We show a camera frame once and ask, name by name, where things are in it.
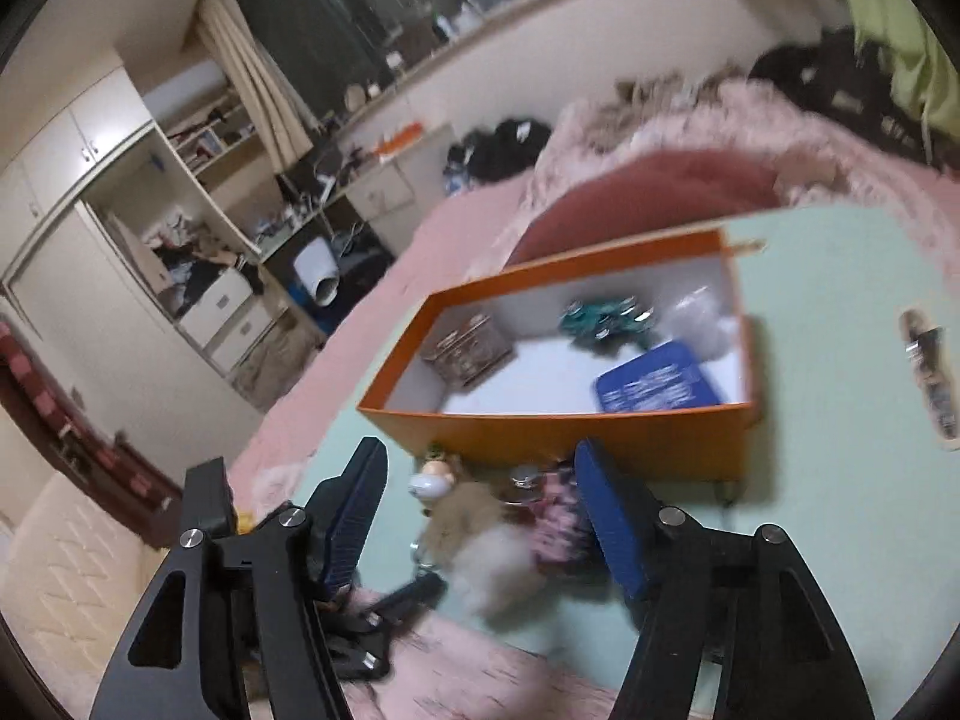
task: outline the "tabletop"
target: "tabletop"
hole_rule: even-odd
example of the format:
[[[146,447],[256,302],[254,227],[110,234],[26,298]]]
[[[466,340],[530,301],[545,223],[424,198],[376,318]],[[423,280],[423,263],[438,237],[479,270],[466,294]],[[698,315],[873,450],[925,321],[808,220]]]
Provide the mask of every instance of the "tabletop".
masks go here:
[[[765,243],[736,261],[745,311],[755,317],[765,419],[752,430],[750,469],[733,507],[723,509],[709,484],[652,487],[707,527],[786,528],[850,642],[877,720],[885,720],[960,621],[960,453],[947,451],[933,430],[899,317],[922,309],[947,330],[949,350],[960,305],[879,210],[779,211],[723,227],[733,244]],[[413,460],[355,406],[406,323],[344,405],[295,496],[305,503],[315,485],[342,470],[363,436],[383,440],[387,490],[359,566],[362,583],[382,591],[410,580],[409,545],[425,520],[406,490]],[[608,688],[622,682],[637,642],[609,587],[551,584],[494,628],[465,618],[452,593],[440,611]],[[694,709],[710,709],[715,677],[704,672],[707,686],[698,686]]]

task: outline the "beige curtain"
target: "beige curtain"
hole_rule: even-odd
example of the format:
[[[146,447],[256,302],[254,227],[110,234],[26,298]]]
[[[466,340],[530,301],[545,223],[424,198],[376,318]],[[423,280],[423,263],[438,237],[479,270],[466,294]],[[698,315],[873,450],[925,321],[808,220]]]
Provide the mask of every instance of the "beige curtain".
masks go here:
[[[310,151],[294,106],[264,61],[237,0],[200,0],[197,33],[240,95],[253,126],[280,173]]]

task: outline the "orange object on desk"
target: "orange object on desk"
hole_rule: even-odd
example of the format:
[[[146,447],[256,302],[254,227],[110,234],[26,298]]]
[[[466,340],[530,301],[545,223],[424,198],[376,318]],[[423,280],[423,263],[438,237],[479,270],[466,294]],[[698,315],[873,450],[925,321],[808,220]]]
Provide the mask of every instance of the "orange object on desk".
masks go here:
[[[407,148],[407,146],[410,146],[410,143],[416,143],[416,141],[424,136],[424,132],[424,126],[420,122],[407,124],[406,127],[403,127],[403,129],[397,132],[389,141],[384,141],[377,146],[373,150],[373,153],[380,157],[390,156],[402,148]]]

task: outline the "ceiling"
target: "ceiling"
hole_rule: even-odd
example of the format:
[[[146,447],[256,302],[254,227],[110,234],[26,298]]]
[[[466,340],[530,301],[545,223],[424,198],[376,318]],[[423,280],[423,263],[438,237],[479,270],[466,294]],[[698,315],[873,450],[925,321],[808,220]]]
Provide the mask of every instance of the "ceiling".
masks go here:
[[[0,121],[16,128],[21,121],[33,119],[32,107],[51,97],[66,77],[96,64],[112,50],[134,78],[171,60],[184,45],[196,3],[47,1],[0,74]]]

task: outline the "white fur pom-pom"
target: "white fur pom-pom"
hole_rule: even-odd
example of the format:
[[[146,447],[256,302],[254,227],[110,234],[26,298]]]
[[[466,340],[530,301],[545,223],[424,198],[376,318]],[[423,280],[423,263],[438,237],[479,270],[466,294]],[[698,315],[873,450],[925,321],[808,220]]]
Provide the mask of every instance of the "white fur pom-pom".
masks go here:
[[[450,584],[469,614],[493,617],[544,586],[530,532],[503,523],[471,538],[453,559]]]

